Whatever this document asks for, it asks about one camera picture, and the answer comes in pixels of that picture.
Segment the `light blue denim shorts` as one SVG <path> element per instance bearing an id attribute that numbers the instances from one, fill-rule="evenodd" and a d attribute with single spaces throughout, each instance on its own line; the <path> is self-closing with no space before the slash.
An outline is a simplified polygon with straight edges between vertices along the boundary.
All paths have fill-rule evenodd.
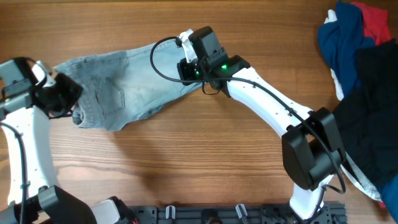
<path id="1" fill-rule="evenodd" d="M 178 83 L 177 63 L 185 56 L 174 40 L 131 50 L 68 60 L 54 70 L 79 84 L 83 92 L 72 121 L 79 128 L 119 131 L 200 87 Z"/>

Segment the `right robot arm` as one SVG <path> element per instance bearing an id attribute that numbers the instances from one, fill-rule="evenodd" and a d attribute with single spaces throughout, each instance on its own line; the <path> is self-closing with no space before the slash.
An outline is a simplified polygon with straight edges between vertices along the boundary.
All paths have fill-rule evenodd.
<path id="1" fill-rule="evenodd" d="M 283 166 L 294 182 L 289 201 L 295 218 L 311 223 L 323 211 L 323 196 L 346 152 L 332 113 L 311 110 L 264 81 L 242 57 L 229 57 L 209 26 L 177 37 L 185 56 L 177 64 L 184 85 L 208 82 L 214 90 L 244 104 L 282 140 Z"/>

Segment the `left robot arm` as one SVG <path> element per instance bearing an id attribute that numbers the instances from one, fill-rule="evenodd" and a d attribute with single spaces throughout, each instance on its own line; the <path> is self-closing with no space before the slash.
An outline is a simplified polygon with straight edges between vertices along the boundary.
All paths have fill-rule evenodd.
<path id="1" fill-rule="evenodd" d="M 9 152 L 11 188 L 1 223 L 139 223 L 117 197 L 90 207 L 59 186 L 49 145 L 50 120 L 71 115 L 83 91 L 71 78 L 55 78 L 41 62 L 16 57 L 1 64 L 1 128 Z"/>

